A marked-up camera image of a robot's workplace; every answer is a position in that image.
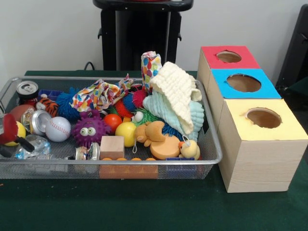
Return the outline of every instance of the blue box lid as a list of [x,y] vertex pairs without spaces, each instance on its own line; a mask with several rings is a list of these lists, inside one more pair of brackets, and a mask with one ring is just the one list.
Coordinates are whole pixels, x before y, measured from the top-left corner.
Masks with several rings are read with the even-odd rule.
[[281,99],[262,69],[213,69],[212,73],[226,99]]

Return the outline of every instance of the beige toy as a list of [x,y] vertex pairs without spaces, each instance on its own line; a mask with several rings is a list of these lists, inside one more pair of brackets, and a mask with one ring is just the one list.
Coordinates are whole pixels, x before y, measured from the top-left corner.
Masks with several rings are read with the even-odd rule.
[[182,141],[179,143],[179,148],[181,152],[179,157],[181,158],[194,158],[194,160],[198,160],[200,158],[200,148],[196,141]]
[[144,143],[145,147],[149,147],[151,143],[163,142],[166,137],[162,134],[165,123],[162,121],[147,122],[138,126],[135,130],[135,139],[140,143]]
[[151,153],[155,158],[165,160],[166,158],[178,157],[180,154],[179,139],[176,136],[165,135],[165,141],[152,142]]

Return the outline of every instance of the circular hole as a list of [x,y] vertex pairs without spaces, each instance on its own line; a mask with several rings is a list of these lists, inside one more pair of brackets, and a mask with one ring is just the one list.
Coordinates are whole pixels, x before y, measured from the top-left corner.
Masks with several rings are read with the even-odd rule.
[[251,109],[247,114],[247,118],[261,128],[276,128],[281,124],[280,116],[267,108]]
[[257,79],[243,74],[229,76],[227,82],[241,92],[256,92],[261,88],[261,83]]
[[242,60],[239,54],[231,51],[222,51],[217,54],[217,57],[225,63],[237,63]]

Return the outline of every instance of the metal basket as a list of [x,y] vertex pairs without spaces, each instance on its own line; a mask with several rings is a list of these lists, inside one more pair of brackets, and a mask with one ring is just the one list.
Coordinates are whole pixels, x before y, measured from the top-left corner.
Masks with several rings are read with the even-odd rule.
[[[18,105],[17,85],[25,80],[38,84],[40,89],[62,90],[70,87],[83,89],[99,77],[17,77],[10,79],[0,92],[0,107],[3,113]],[[109,83],[120,78],[105,77]],[[222,159],[222,152],[203,85],[196,80],[201,91],[205,109],[205,122],[198,136],[202,160],[197,161],[145,161],[152,157],[150,149],[137,145],[137,153],[125,148],[125,158],[138,157],[141,161],[82,161],[65,160],[75,153],[76,143],[72,137],[65,142],[51,142],[52,160],[6,159],[0,155],[0,179],[204,179],[214,164]],[[15,153],[16,147],[9,148]]]

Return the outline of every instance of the stacked boxes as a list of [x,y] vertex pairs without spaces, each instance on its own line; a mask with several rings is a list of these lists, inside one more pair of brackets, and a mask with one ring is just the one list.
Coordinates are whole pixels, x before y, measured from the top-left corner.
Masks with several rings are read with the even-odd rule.
[[229,193],[286,191],[308,136],[246,47],[202,47],[198,79],[214,118]]

